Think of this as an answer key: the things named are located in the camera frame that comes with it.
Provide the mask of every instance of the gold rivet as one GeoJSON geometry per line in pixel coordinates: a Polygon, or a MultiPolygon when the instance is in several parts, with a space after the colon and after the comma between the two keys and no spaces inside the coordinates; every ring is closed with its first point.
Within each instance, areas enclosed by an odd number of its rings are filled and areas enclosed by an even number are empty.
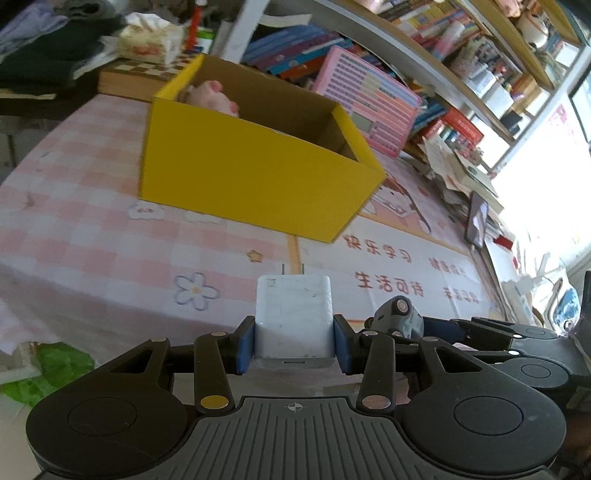
{"type": "Polygon", "coordinates": [[[370,410],[383,410],[388,408],[392,402],[383,395],[368,395],[361,401],[361,404],[370,410]]]}
{"type": "Polygon", "coordinates": [[[208,410],[219,410],[228,406],[230,401],[222,395],[208,395],[201,399],[201,406],[208,410]]]}

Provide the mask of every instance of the white power adapter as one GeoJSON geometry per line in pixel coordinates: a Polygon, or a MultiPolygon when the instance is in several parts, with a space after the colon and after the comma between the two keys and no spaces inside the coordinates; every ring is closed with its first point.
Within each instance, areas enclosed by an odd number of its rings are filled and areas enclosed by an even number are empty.
{"type": "Polygon", "coordinates": [[[325,368],[335,361],[330,278],[265,275],[256,287],[255,363],[325,368]]]}

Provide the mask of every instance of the plastic bag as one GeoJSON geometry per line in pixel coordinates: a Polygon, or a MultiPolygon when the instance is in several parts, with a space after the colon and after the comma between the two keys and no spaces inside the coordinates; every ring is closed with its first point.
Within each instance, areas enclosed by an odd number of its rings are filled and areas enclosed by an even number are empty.
{"type": "Polygon", "coordinates": [[[2,393],[13,400],[34,407],[59,388],[72,383],[94,369],[95,361],[65,343],[42,344],[37,348],[41,376],[2,386],[2,393]]]}

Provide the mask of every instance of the yellow cardboard box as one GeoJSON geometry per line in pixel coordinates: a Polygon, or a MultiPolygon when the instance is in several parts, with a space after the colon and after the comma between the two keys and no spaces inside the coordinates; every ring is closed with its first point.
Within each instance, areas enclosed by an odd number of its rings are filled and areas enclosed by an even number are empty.
{"type": "Polygon", "coordinates": [[[338,103],[200,55],[152,100],[139,196],[332,242],[384,178],[338,103]],[[240,118],[176,102],[205,80],[240,118]]]}

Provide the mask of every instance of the chessboard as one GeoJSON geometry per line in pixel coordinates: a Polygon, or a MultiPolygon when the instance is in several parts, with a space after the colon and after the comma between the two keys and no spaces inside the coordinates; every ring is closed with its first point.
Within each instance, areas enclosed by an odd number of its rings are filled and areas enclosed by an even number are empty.
{"type": "Polygon", "coordinates": [[[99,93],[150,102],[154,94],[175,78],[194,56],[194,53],[181,53],[168,66],[115,60],[100,71],[99,93]]]}

